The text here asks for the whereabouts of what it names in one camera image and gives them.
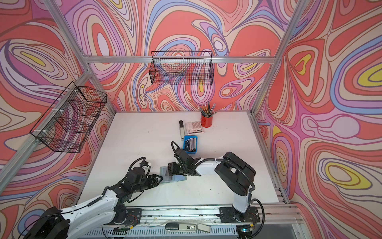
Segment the mint green card holder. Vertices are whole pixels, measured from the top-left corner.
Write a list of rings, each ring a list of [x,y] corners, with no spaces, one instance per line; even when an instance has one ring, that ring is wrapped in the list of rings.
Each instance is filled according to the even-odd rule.
[[[186,181],[186,176],[183,175],[169,175],[169,170],[167,166],[160,167],[160,176],[163,177],[163,180],[161,183],[174,183],[174,182],[180,182],[180,181]]]

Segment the black card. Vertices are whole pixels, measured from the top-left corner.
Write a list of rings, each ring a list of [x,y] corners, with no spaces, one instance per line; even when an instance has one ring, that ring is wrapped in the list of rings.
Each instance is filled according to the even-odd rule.
[[[172,177],[177,173],[177,163],[171,162],[168,164],[168,176]]]

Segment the blue plastic card tray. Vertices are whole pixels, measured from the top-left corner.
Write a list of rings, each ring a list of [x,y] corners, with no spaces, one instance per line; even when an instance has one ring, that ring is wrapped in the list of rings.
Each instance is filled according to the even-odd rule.
[[[196,154],[198,150],[198,137],[195,135],[185,135],[183,150],[188,154]]]

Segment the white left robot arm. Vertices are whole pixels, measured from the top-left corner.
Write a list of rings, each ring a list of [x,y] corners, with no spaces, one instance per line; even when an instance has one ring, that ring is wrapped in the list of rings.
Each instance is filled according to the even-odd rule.
[[[26,227],[23,239],[78,239],[89,231],[109,223],[121,224],[127,218],[125,203],[133,202],[133,194],[157,187],[163,177],[150,174],[145,157],[131,164],[126,175],[103,192],[83,203],[59,210],[52,207]]]

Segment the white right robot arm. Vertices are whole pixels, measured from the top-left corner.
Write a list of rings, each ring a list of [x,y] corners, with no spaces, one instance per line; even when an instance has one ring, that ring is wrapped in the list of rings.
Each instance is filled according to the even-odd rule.
[[[262,221],[258,209],[251,207],[255,190],[255,169],[233,152],[220,158],[192,158],[183,149],[174,152],[176,162],[167,166],[166,176],[203,176],[216,174],[233,192],[231,207],[221,207],[216,215],[222,223],[252,223]]]

